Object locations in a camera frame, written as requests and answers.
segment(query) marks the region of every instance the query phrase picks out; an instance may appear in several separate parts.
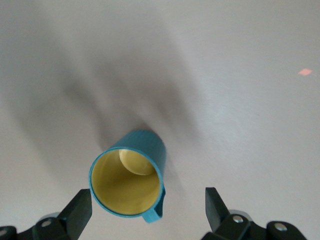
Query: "cup rim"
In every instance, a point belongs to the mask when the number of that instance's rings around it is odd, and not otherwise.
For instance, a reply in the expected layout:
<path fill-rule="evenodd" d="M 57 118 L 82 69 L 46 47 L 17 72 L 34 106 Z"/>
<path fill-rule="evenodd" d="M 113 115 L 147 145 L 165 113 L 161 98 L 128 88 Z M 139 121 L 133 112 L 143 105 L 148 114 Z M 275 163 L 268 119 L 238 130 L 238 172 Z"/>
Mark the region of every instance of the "cup rim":
<path fill-rule="evenodd" d="M 91 177 L 92 177 L 92 171 L 95 167 L 95 164 L 96 162 L 105 154 L 111 152 L 111 151 L 115 151 L 115 150 L 122 150 L 122 149 L 125 149 L 125 150 L 131 150 L 131 151 L 134 151 L 136 153 L 139 153 L 141 154 L 142 156 L 144 156 L 146 159 L 148 159 L 148 161 L 152 164 L 152 166 L 154 167 L 155 171 L 156 171 L 156 174 L 159 178 L 159 182 L 160 182 L 160 192 L 159 192 L 159 196 L 157 197 L 156 201 L 154 202 L 154 204 L 149 207 L 147 210 L 143 211 L 143 212 L 140 212 L 138 214 L 132 214 L 132 215 L 129 215 L 129 214 L 122 214 L 122 213 L 119 213 L 119 212 L 116 212 L 116 211 L 113 211 L 111 209 L 109 209 L 108 207 L 106 207 L 96 196 L 95 194 L 95 191 L 92 187 L 92 183 L 91 183 Z M 164 181 L 163 181 L 163 176 L 161 175 L 161 172 L 158 168 L 158 166 L 156 165 L 156 163 L 152 160 L 152 158 L 150 158 L 146 153 L 144 153 L 143 151 L 140 151 L 136 148 L 133 148 L 133 147 L 127 147 L 127 146 L 115 146 L 115 147 L 111 147 L 105 151 L 103 151 L 101 154 L 99 154 L 99 156 L 96 157 L 96 159 L 93 161 L 91 167 L 90 167 L 90 171 L 89 171 L 89 188 L 90 188 L 90 191 L 91 191 L 91 194 L 92 196 L 94 197 L 94 199 L 97 201 L 97 203 L 106 211 L 108 211 L 109 213 L 112 213 L 116 216 L 119 216 L 119 217 L 124 217 L 124 218 L 135 218 L 135 217 L 140 217 L 142 216 L 145 212 L 149 211 L 150 209 L 154 209 L 158 203 L 160 202 L 161 200 L 161 196 L 162 196 L 162 193 L 164 191 L 164 188 L 165 188 L 165 185 L 164 185 Z"/>

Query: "table surface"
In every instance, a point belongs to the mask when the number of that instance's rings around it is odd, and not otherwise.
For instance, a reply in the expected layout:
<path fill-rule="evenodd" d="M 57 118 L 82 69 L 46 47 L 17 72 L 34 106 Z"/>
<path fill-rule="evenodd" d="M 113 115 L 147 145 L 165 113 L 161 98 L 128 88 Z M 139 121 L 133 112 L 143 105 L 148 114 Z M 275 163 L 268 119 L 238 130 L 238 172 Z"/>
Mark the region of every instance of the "table surface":
<path fill-rule="evenodd" d="M 151 128 L 167 148 L 163 218 L 93 201 L 80 239 L 200 239 L 205 187 L 317 239 L 320 1 L 26 4 L 0 9 L 0 226 L 61 211 L 102 151 Z"/>

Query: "red laser dot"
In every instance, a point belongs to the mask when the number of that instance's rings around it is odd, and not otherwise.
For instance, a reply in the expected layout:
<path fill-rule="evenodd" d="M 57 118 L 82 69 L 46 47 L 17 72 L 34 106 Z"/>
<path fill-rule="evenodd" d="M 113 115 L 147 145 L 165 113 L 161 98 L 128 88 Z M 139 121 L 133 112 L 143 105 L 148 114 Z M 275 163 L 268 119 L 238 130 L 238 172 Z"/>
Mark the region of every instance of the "red laser dot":
<path fill-rule="evenodd" d="M 310 73 L 312 73 L 312 70 L 311 69 L 308 69 L 308 68 L 304 68 L 302 69 L 300 72 L 298 72 L 298 74 L 302 75 L 302 76 L 307 76 L 309 75 Z"/>

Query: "screw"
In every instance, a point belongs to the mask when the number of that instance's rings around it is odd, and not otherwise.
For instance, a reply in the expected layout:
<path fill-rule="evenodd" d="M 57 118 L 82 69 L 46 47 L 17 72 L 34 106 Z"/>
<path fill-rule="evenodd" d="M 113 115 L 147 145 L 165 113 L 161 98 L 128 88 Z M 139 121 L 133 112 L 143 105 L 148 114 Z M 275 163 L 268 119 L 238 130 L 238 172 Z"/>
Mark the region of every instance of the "screw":
<path fill-rule="evenodd" d="M 280 223 L 280 222 L 275 223 L 274 226 L 275 226 L 275 228 L 276 228 L 277 230 L 279 230 L 280 232 L 285 232 L 285 231 L 287 231 L 287 227 L 286 227 L 285 225 L 283 225 L 282 223 Z"/>
<path fill-rule="evenodd" d="M 41 227 L 46 227 L 46 226 L 49 226 L 51 224 L 51 219 L 48 219 L 46 221 L 44 221 L 43 223 L 41 223 Z"/>
<path fill-rule="evenodd" d="M 8 232 L 8 231 L 7 231 L 6 229 L 2 229 L 2 230 L 0 231 L 0 237 L 6 235 L 7 232 Z"/>
<path fill-rule="evenodd" d="M 233 216 L 232 219 L 233 219 L 233 221 L 235 221 L 237 224 L 240 224 L 240 223 L 243 223 L 243 222 L 244 222 L 243 218 L 240 217 L 239 215 Z"/>

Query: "teal cup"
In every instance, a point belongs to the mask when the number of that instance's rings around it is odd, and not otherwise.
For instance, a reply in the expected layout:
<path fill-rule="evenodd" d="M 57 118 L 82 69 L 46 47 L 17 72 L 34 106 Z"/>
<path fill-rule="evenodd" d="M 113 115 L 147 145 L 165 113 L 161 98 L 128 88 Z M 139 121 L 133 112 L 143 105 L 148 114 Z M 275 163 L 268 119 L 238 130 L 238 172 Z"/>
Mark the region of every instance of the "teal cup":
<path fill-rule="evenodd" d="M 95 159 L 89 171 L 91 194 L 116 216 L 155 222 L 163 215 L 165 164 L 160 137 L 134 130 Z"/>

